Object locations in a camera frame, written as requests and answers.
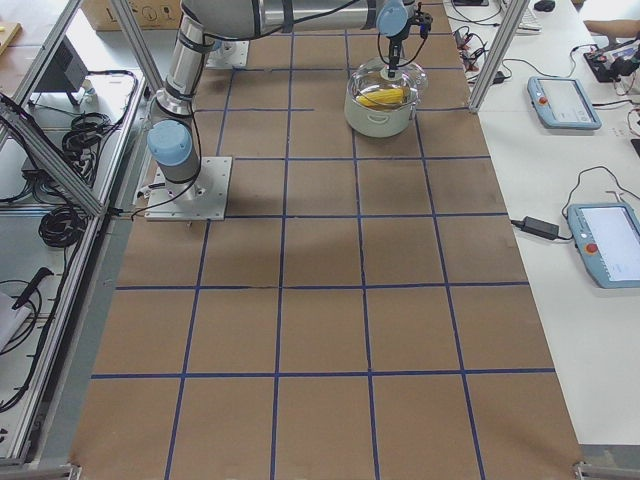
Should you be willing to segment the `person forearm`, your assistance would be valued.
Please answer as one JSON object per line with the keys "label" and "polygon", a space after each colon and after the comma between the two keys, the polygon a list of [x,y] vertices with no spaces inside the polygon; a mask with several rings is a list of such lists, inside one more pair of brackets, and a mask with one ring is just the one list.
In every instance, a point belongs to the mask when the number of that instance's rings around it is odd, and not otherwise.
{"label": "person forearm", "polygon": [[585,20],[584,25],[591,33],[611,38],[635,38],[640,31],[639,20]]}

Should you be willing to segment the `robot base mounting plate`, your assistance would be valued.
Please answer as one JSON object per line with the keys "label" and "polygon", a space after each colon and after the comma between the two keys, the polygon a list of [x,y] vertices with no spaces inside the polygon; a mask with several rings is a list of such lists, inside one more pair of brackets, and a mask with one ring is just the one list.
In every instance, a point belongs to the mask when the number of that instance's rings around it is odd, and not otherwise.
{"label": "robot base mounting plate", "polygon": [[144,217],[149,221],[224,220],[232,162],[232,157],[204,157],[198,178],[182,195],[187,184],[167,182],[157,167],[154,182],[162,186],[150,191]]}

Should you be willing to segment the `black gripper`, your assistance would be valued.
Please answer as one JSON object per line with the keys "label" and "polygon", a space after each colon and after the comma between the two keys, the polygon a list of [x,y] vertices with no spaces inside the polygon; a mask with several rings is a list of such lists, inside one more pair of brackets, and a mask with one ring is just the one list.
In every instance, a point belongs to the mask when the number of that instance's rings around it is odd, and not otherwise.
{"label": "black gripper", "polygon": [[399,61],[402,55],[403,37],[400,34],[389,36],[388,60]]}

